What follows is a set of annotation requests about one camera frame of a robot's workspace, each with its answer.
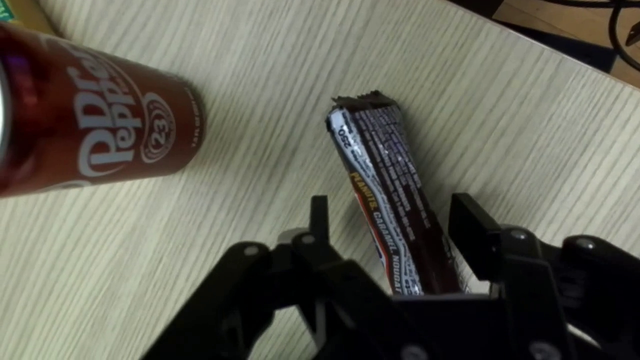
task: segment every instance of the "red can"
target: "red can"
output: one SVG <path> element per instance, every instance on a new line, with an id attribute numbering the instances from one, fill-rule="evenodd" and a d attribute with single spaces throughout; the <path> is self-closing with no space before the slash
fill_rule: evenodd
<path id="1" fill-rule="evenodd" d="M 202 140 L 182 81 L 0 27 L 0 196 L 170 174 Z"/>

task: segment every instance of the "screw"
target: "screw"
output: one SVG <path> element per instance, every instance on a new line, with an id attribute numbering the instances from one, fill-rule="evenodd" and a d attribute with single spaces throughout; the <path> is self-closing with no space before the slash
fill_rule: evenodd
<path id="1" fill-rule="evenodd" d="M 256 256 L 258 253 L 260 253 L 258 247 L 245 247 L 245 248 L 244 248 L 244 255 L 245 255 L 245 256 Z"/>
<path id="2" fill-rule="evenodd" d="M 587 240 L 587 238 L 578 238 L 576 242 L 580 248 L 585 248 L 585 250 L 594 250 L 596 248 L 596 242 L 594 240 Z"/>
<path id="3" fill-rule="evenodd" d="M 313 237 L 302 237 L 302 244 L 313 244 L 316 238 Z"/>
<path id="4" fill-rule="evenodd" d="M 522 230 L 522 229 L 514 229 L 514 230 L 510 230 L 507 235 L 510 235 L 511 238 L 515 238 L 515 240 L 525 240 L 525 238 L 527 238 L 527 232 Z"/>
<path id="5" fill-rule="evenodd" d="M 402 360 L 428 360 L 428 354 L 423 352 L 423 349 L 407 345 L 402 349 Z"/>
<path id="6" fill-rule="evenodd" d="M 532 343 L 527 350 L 532 352 L 533 360 L 561 360 L 559 350 L 548 343 Z"/>

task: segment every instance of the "wooden table surface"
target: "wooden table surface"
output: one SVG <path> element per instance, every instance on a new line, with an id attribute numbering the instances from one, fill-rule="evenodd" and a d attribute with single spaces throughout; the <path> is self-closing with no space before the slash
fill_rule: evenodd
<path id="1" fill-rule="evenodd" d="M 137 359 L 237 240 L 306 224 L 382 281 L 324 130 L 329 99 L 396 99 L 428 201 L 473 194 L 559 244 L 640 255 L 640 95 L 440 0 L 42 0 L 59 32 L 188 78 L 206 140 L 179 174 L 0 202 L 0 359 Z M 280 317 L 256 359 L 306 359 Z"/>

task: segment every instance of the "soda can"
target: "soda can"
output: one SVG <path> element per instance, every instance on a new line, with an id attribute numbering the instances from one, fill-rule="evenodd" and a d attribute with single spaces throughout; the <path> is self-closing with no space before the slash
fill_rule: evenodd
<path id="1" fill-rule="evenodd" d="M 0 196 L 162 177 L 202 143 L 175 77 L 0 25 Z"/>

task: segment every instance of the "black cable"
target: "black cable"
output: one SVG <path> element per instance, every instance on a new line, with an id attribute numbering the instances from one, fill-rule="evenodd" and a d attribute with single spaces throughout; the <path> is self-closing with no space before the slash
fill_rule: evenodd
<path id="1" fill-rule="evenodd" d="M 618 38 L 618 22 L 620 22 L 620 13 L 624 9 L 640 9 L 637 0 L 609 0 L 609 2 L 574 2 L 574 0 L 546 0 L 552 4 L 561 4 L 561 7 L 574 7 L 574 9 L 612 9 L 612 16 L 608 18 L 608 41 L 614 47 L 614 52 L 618 52 L 618 57 L 632 66 L 636 72 L 640 72 L 640 62 L 634 60 L 634 57 L 630 57 L 620 38 Z"/>

